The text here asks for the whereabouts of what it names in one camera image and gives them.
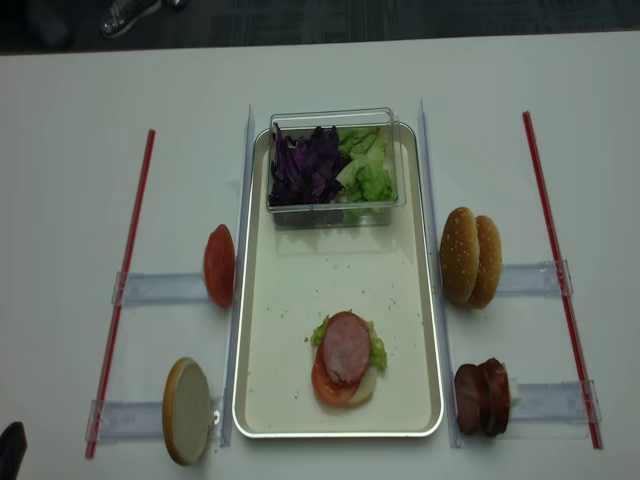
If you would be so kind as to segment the green lettuce pile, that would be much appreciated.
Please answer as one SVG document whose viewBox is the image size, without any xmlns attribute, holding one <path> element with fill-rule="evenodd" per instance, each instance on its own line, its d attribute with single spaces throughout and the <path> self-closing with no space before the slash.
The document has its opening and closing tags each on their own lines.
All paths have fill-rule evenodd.
<svg viewBox="0 0 640 480">
<path fill-rule="evenodd" d="M 345 161 L 336 180 L 342 185 L 338 202 L 385 202 L 395 199 L 386 167 L 388 134 L 380 127 L 339 131 L 338 151 Z"/>
</svg>

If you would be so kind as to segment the upright tomato slice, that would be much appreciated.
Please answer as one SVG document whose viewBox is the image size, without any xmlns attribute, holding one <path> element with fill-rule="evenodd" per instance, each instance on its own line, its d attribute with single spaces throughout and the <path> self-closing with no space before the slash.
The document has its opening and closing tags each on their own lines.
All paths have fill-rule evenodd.
<svg viewBox="0 0 640 480">
<path fill-rule="evenodd" d="M 229 308 L 233 301 L 235 249 L 225 224 L 220 224 L 209 236 L 204 252 L 203 274 L 212 300 L 221 308 Z"/>
</svg>

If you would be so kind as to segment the lettuce leaf on stack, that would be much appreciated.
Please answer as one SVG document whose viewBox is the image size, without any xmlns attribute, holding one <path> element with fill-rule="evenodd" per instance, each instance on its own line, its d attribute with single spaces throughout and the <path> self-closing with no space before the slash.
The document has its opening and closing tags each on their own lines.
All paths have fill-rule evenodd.
<svg viewBox="0 0 640 480">
<path fill-rule="evenodd" d="M 310 337 L 311 346 L 315 348 L 315 359 L 317 356 L 320 356 L 319 347 L 322 343 L 322 340 L 325 336 L 326 328 L 329 322 L 329 319 L 332 316 L 327 316 L 319 326 L 317 326 Z M 386 347 L 383 340 L 378 336 L 375 326 L 373 322 L 364 320 L 369 329 L 370 341 L 371 341 L 371 357 L 369 361 L 369 368 L 377 368 L 379 370 L 385 370 L 387 368 L 387 352 Z"/>
</svg>

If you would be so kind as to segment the tomato slice on stack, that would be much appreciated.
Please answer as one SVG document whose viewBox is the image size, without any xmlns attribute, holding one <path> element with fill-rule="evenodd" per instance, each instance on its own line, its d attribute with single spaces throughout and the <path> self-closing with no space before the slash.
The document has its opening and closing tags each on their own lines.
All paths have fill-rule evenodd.
<svg viewBox="0 0 640 480">
<path fill-rule="evenodd" d="M 373 394 L 376 380 L 376 373 L 369 368 L 357 386 L 337 387 L 329 381 L 320 356 L 316 357 L 311 372 L 312 385 L 319 399 L 336 407 L 354 406 L 368 400 Z"/>
</svg>

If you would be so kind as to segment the dark meat slice front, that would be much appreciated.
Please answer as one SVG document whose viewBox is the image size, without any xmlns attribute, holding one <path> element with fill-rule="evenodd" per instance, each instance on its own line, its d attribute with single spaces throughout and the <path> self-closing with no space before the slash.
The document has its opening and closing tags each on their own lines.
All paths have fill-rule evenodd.
<svg viewBox="0 0 640 480">
<path fill-rule="evenodd" d="M 465 435 L 483 428 L 489 416 L 489 392 L 482 370 L 473 364 L 461 365 L 454 377 L 457 423 Z"/>
</svg>

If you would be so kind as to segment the dark meat slice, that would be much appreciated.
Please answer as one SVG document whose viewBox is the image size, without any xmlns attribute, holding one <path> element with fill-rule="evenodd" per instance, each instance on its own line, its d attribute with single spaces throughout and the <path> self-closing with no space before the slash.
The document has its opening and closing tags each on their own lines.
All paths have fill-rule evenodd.
<svg viewBox="0 0 640 480">
<path fill-rule="evenodd" d="M 483 428 L 489 416 L 489 392 L 482 370 L 473 364 L 461 365 L 454 377 L 457 423 L 465 435 Z"/>
<path fill-rule="evenodd" d="M 503 434 L 508 426 L 511 395 L 509 379 L 504 365 L 490 358 L 479 365 L 487 381 L 489 392 L 489 416 L 482 424 L 483 433 L 488 437 Z"/>
</svg>

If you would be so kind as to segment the dark meat slice rear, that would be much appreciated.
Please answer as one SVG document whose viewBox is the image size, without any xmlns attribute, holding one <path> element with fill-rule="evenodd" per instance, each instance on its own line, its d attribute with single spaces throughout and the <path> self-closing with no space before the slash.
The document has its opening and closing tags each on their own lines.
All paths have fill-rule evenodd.
<svg viewBox="0 0 640 480">
<path fill-rule="evenodd" d="M 509 379 L 504 365 L 490 358 L 479 365 L 487 381 L 489 392 L 489 416 L 482 424 L 483 433 L 488 437 L 503 434 L 508 426 L 511 395 Z"/>
</svg>

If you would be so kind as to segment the white cheese piece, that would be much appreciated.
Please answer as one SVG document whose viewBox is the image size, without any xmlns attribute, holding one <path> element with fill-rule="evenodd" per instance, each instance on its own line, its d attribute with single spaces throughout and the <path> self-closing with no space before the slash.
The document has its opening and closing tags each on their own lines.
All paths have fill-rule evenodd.
<svg viewBox="0 0 640 480">
<path fill-rule="evenodd" d="M 514 412 L 514 409 L 519 404 L 521 397 L 519 392 L 519 384 L 515 377 L 512 377 L 510 374 L 507 374 L 508 380 L 508 394 L 509 394 L 509 411 L 510 413 Z"/>
</svg>

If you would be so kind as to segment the white rectangular serving tray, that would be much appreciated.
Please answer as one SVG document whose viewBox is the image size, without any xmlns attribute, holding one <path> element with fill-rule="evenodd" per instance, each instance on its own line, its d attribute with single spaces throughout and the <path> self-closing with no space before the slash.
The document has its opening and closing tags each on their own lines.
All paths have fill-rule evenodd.
<svg viewBox="0 0 640 480">
<path fill-rule="evenodd" d="M 269 135 L 254 143 L 234 420 L 251 438 L 425 437 L 443 417 L 427 226 L 414 131 L 399 128 L 405 202 L 386 226 L 278 230 L 266 206 Z M 373 323 L 388 364 L 357 406 L 321 401 L 312 331 L 352 311 Z"/>
</svg>

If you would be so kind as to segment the shredded purple cabbage pile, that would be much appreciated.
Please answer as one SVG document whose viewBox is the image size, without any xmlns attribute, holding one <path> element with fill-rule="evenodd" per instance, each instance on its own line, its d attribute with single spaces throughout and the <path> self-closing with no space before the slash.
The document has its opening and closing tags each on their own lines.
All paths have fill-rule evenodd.
<svg viewBox="0 0 640 480">
<path fill-rule="evenodd" d="M 275 158 L 270 206 L 328 204 L 342 190 L 336 180 L 345 161 L 338 151 L 335 126 L 316 127 L 310 136 L 293 139 L 275 124 Z"/>
</svg>

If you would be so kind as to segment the clear plastic salad container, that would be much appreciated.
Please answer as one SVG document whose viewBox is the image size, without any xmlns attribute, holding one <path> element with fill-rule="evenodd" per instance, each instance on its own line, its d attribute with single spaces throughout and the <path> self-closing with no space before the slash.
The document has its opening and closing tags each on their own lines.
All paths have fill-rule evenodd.
<svg viewBox="0 0 640 480">
<path fill-rule="evenodd" d="M 276 228 L 388 225 L 404 203 L 391 109 L 275 114 L 269 130 L 266 207 Z"/>
</svg>

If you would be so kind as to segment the pink ham slice on stack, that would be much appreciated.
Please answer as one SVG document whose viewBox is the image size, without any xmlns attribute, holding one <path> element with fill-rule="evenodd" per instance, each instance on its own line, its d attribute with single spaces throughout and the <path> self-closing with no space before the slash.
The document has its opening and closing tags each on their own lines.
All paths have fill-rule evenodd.
<svg viewBox="0 0 640 480">
<path fill-rule="evenodd" d="M 319 353 L 332 384 L 355 385 L 364 376 L 371 357 L 368 326 L 350 311 L 335 314 L 329 319 Z"/>
</svg>

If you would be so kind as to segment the sesame bun front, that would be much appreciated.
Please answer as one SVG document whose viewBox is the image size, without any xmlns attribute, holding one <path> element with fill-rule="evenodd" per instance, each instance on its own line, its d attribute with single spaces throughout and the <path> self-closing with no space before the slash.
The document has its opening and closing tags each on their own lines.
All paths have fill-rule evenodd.
<svg viewBox="0 0 640 480">
<path fill-rule="evenodd" d="M 448 216 L 439 249 L 442 287 L 456 304 L 466 303 L 479 270 L 479 239 L 475 216 L 467 207 L 458 207 Z"/>
</svg>

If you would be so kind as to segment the sesame bun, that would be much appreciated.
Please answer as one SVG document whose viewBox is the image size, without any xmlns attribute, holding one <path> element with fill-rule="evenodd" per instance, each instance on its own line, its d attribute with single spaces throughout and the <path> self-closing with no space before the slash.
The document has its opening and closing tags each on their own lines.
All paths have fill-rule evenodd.
<svg viewBox="0 0 640 480">
<path fill-rule="evenodd" d="M 448 216 L 439 249 L 442 287 L 456 304 L 466 303 L 479 270 L 479 239 L 475 216 L 467 207 L 458 207 Z"/>
<path fill-rule="evenodd" d="M 476 217 L 479 241 L 479 268 L 473 292 L 467 304 L 483 309 L 494 298 L 503 271 L 502 242 L 493 220 L 484 215 Z"/>
</svg>

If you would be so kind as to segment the bottom bun on tray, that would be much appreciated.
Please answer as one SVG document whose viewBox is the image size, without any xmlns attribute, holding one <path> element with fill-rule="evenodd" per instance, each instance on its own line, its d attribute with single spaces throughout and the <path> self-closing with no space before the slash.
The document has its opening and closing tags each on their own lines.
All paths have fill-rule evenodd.
<svg viewBox="0 0 640 480">
<path fill-rule="evenodd" d="M 327 316 L 311 336 L 316 396 L 330 406 L 360 404 L 372 395 L 378 373 L 387 368 L 384 342 L 374 324 L 350 312 Z"/>
</svg>

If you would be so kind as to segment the sesame bun rear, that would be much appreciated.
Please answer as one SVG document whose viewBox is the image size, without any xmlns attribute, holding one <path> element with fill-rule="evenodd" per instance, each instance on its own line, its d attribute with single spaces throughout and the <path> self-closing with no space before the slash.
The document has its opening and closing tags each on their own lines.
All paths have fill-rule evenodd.
<svg viewBox="0 0 640 480">
<path fill-rule="evenodd" d="M 473 292 L 467 304 L 483 309 L 494 298 L 503 271 L 502 242 L 493 220 L 484 215 L 476 217 L 479 241 L 479 268 Z"/>
</svg>

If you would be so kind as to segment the clear holder upper left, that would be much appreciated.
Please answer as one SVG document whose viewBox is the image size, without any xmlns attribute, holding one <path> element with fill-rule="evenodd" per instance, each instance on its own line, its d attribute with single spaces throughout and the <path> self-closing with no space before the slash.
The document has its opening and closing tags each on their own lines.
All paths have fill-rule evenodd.
<svg viewBox="0 0 640 480">
<path fill-rule="evenodd" d="M 114 306 L 179 305 L 207 303 L 209 295 L 201 274 L 123 273 L 116 276 Z"/>
</svg>

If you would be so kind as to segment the clear holder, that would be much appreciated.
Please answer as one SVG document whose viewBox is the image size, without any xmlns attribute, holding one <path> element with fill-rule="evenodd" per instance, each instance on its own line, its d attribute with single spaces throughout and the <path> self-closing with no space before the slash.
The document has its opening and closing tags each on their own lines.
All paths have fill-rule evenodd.
<svg viewBox="0 0 640 480">
<path fill-rule="evenodd" d="M 510 413 L 511 421 L 588 423 L 580 381 L 518 384 L 521 400 Z M 597 396 L 596 414 L 601 420 Z"/>
<path fill-rule="evenodd" d="M 114 306 L 179 305 L 207 303 L 209 295 L 201 274 L 123 273 L 116 276 Z"/>
<path fill-rule="evenodd" d="M 497 297 L 570 297 L 572 294 L 565 260 L 506 264 L 496 291 Z"/>
<path fill-rule="evenodd" d="M 162 439 L 162 402 L 91 402 L 87 444 Z"/>
</svg>

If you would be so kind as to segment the clear holder upper right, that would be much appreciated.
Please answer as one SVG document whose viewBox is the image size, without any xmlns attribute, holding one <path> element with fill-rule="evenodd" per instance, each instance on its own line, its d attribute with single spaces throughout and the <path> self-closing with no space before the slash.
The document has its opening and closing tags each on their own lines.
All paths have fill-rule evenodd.
<svg viewBox="0 0 640 480">
<path fill-rule="evenodd" d="M 506 264 L 496 291 L 497 297 L 570 297 L 572 294 L 565 260 Z"/>
</svg>

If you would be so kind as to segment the clear holder lower left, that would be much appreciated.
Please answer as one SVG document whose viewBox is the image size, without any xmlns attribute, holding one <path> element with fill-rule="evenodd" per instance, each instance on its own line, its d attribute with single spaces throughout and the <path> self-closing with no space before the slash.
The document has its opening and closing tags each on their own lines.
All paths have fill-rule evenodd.
<svg viewBox="0 0 640 480">
<path fill-rule="evenodd" d="M 162 439 L 162 402 L 91 402 L 87 444 Z"/>
</svg>

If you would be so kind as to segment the clear holder lower right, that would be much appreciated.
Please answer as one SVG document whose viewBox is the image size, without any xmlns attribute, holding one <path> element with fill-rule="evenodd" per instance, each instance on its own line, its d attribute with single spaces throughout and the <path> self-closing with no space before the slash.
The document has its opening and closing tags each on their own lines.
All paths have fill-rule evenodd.
<svg viewBox="0 0 640 480">
<path fill-rule="evenodd" d="M 510 413 L 511 421 L 588 423 L 580 381 L 518 384 L 521 400 Z M 597 396 L 596 414 L 601 420 Z"/>
</svg>

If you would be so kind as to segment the silver sneaker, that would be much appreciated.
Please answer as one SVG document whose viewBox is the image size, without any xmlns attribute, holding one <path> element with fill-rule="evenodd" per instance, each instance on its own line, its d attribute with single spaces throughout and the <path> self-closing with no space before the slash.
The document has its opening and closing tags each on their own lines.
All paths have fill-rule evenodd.
<svg viewBox="0 0 640 480">
<path fill-rule="evenodd" d="M 115 0 L 104 12 L 100 33 L 106 39 L 126 33 L 141 18 L 155 13 L 161 0 Z"/>
</svg>

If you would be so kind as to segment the black object at corner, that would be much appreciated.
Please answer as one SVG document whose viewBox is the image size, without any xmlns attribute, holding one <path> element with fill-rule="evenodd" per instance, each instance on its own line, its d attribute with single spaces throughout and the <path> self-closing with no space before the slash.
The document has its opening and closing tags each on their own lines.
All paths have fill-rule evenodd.
<svg viewBox="0 0 640 480">
<path fill-rule="evenodd" d="M 0 479 L 16 480 L 27 450 L 27 440 L 22 422 L 6 427 L 0 438 Z"/>
</svg>

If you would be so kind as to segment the left red rail strip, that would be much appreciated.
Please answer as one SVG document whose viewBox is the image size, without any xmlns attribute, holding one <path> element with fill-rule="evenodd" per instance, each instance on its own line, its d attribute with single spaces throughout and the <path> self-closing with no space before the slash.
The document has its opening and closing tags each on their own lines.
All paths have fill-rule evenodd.
<svg viewBox="0 0 640 480">
<path fill-rule="evenodd" d="M 125 251 L 123 255 L 123 260 L 122 260 L 120 271 L 118 272 L 118 275 L 115 281 L 115 287 L 114 287 L 115 300 L 113 303 L 113 311 L 112 311 L 112 316 L 110 321 L 107 342 L 105 346 L 104 359 L 102 363 L 102 369 L 100 373 L 100 379 L 99 379 L 95 404 L 92 409 L 92 412 L 89 415 L 89 421 L 90 421 L 89 438 L 86 442 L 86 450 L 85 450 L 86 460 L 92 460 L 94 458 L 96 446 L 98 443 L 98 431 L 101 425 L 102 411 L 103 411 L 103 406 L 106 399 L 106 393 L 107 393 L 109 377 L 111 372 L 111 365 L 112 365 L 113 355 L 115 351 L 115 343 L 116 343 L 119 323 L 120 323 L 120 316 L 121 316 L 121 310 L 122 310 L 122 306 L 121 306 L 122 296 L 123 296 L 125 283 L 129 274 L 130 264 L 131 264 L 131 260 L 134 252 L 139 218 L 142 210 L 144 193 L 145 193 L 148 173 L 151 165 L 155 136 L 156 136 L 156 131 L 154 129 L 150 129 L 147 135 L 144 158 L 143 158 L 143 162 L 140 170 L 140 176 L 138 180 L 134 206 L 131 214 L 131 220 L 130 220 L 130 225 L 128 230 Z"/>
</svg>

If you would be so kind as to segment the red rail strip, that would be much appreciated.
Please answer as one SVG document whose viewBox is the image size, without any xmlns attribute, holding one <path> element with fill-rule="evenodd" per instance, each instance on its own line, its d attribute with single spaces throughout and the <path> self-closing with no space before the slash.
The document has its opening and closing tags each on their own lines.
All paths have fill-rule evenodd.
<svg viewBox="0 0 640 480">
<path fill-rule="evenodd" d="M 596 450 L 602 450 L 604 445 L 600 427 L 600 420 L 598 419 L 598 416 L 596 414 L 596 396 L 593 393 L 593 388 L 590 385 L 590 377 L 588 375 L 584 353 L 580 341 L 579 330 L 572 301 L 572 290 L 570 288 L 570 275 L 568 268 L 565 266 L 565 260 L 561 252 L 551 203 L 547 191 L 544 171 L 541 163 L 539 149 L 537 146 L 535 130 L 529 111 L 524 111 L 522 113 L 522 120 L 528 142 L 532 166 L 536 177 L 537 188 L 540 196 L 553 261 L 556 266 L 556 276 L 561 289 L 563 309 L 571 342 L 574 362 L 581 384 L 583 403 L 588 417 L 589 434 L 593 448 Z"/>
<path fill-rule="evenodd" d="M 140 176 L 138 180 L 134 206 L 131 214 L 131 220 L 130 220 L 130 225 L 128 230 L 125 251 L 123 255 L 123 260 L 122 260 L 120 271 L 118 272 L 118 275 L 115 281 L 115 287 L 114 287 L 115 300 L 113 303 L 113 311 L 112 311 L 112 316 L 110 321 L 107 342 L 105 346 L 104 359 L 102 363 L 102 369 L 100 373 L 100 379 L 99 379 L 95 404 L 92 409 L 92 412 L 89 415 L 89 421 L 90 421 L 89 438 L 86 442 L 86 450 L 85 450 L 86 460 L 92 460 L 94 458 L 96 446 L 98 443 L 98 431 L 101 425 L 102 411 L 103 411 L 103 406 L 106 399 L 106 393 L 107 393 L 109 377 L 111 372 L 111 365 L 112 365 L 113 355 L 115 351 L 115 343 L 116 343 L 119 323 L 120 323 L 120 316 L 121 316 L 121 310 L 122 310 L 122 306 L 121 306 L 122 296 L 123 296 L 125 283 L 129 274 L 130 264 L 131 264 L 131 260 L 134 252 L 139 218 L 142 210 L 144 193 L 145 193 L 148 173 L 151 165 L 155 136 L 156 136 L 156 131 L 154 129 L 150 129 L 147 135 L 144 158 L 143 158 L 143 162 L 140 170 Z"/>
</svg>

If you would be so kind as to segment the right red rail strip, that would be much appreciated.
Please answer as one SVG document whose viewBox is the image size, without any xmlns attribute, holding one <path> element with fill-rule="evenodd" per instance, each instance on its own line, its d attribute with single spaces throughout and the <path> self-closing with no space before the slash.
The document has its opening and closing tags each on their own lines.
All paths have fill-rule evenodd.
<svg viewBox="0 0 640 480">
<path fill-rule="evenodd" d="M 535 130 L 529 111 L 524 111 L 522 113 L 522 120 L 528 142 L 532 166 L 536 177 L 537 188 L 540 196 L 553 261 L 556 266 L 556 276 L 561 289 L 563 309 L 571 342 L 574 362 L 581 384 L 583 403 L 588 417 L 589 434 L 593 448 L 596 450 L 602 450 L 604 445 L 600 427 L 600 420 L 598 419 L 598 416 L 596 414 L 596 396 L 593 393 L 593 388 L 590 385 L 590 377 L 588 375 L 584 353 L 580 341 L 579 330 L 572 301 L 572 290 L 570 288 L 570 275 L 568 268 L 565 266 L 565 260 L 561 252 L 551 203 L 547 191 L 544 171 L 541 163 L 539 149 L 537 146 Z"/>
</svg>

